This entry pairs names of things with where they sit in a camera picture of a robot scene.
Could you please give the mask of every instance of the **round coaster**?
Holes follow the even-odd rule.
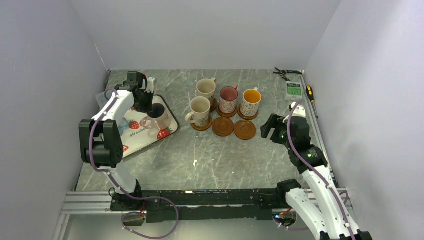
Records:
[[[205,131],[212,126],[212,117],[209,115],[209,120],[204,126],[196,126],[194,123],[192,123],[191,126],[197,131]]]
[[[248,120],[240,120],[234,125],[235,135],[242,140],[249,140],[256,134],[255,125]]]
[[[217,109],[217,107],[218,107],[218,101],[216,98],[213,98],[213,103],[212,105],[210,105],[209,112],[212,113],[213,111],[215,111],[215,109]]]
[[[217,108],[216,108],[216,111],[218,112],[218,114],[219,114],[221,117],[231,118],[231,117],[234,117],[234,115],[236,115],[236,113],[237,113],[237,106],[235,107],[235,109],[234,109],[234,111],[233,111],[232,113],[223,113],[223,112],[220,110],[220,108],[219,108],[219,107],[217,107]]]
[[[228,117],[220,116],[213,120],[212,130],[216,135],[226,137],[233,132],[234,123]]]
[[[238,107],[237,107],[237,113],[238,113],[238,115],[240,116],[240,118],[242,118],[242,119],[246,119],[246,120],[253,120],[253,119],[255,119],[257,116],[258,116],[258,114],[259,114],[259,110],[255,113],[255,115],[253,115],[253,116],[245,116],[245,115],[243,115],[243,113],[242,113],[242,105],[240,104]]]

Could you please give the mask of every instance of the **pink mug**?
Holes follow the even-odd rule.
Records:
[[[224,114],[231,114],[236,110],[237,97],[239,93],[237,92],[237,84],[233,86],[224,87],[221,92],[221,100],[219,101],[219,110]]]

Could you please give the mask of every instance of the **marble tabletop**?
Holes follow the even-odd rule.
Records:
[[[127,70],[113,70],[108,87],[122,83]],[[260,126],[271,114],[287,116],[290,102],[284,100],[284,80],[272,70],[140,70],[148,77],[157,79],[156,94],[163,96],[179,121],[180,129],[154,147],[124,159],[129,172],[140,182],[142,190],[206,190],[206,189],[251,189],[275,188],[277,183],[301,180],[297,169],[291,164],[283,145],[261,138]],[[252,120],[256,135],[250,140],[241,140],[234,133],[227,137],[214,134],[212,128],[196,131],[184,118],[190,112],[190,101],[196,97],[196,83],[201,79],[217,78],[215,97],[226,86],[238,84],[238,92],[255,87],[262,94],[259,115]],[[288,74],[293,82],[299,76]],[[237,104],[243,97],[239,94]],[[217,111],[211,113],[219,117]],[[317,136],[311,126],[312,144]],[[231,117],[236,123],[241,118]],[[107,191],[112,184],[101,173],[94,172],[84,163],[76,191]]]

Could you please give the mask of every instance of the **black pliers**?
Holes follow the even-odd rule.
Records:
[[[280,75],[281,78],[284,79],[284,80],[286,80],[286,81],[290,81],[290,79],[288,77],[286,77],[286,74],[300,74],[300,75],[303,75],[303,73],[301,71],[296,71],[296,70],[280,70],[280,69],[278,69],[276,67],[275,67],[275,70],[277,70],[277,71],[273,71],[272,73]]]

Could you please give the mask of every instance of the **strawberry tray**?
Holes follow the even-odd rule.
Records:
[[[160,130],[158,127],[144,129],[140,122],[147,114],[132,109],[128,110],[124,118],[129,122],[129,128],[125,129],[120,137],[123,146],[123,158],[146,150],[152,145],[173,135],[180,128],[180,124],[161,95],[155,95],[153,97],[153,103],[160,103],[165,106],[166,112],[171,120],[169,127],[163,130]]]

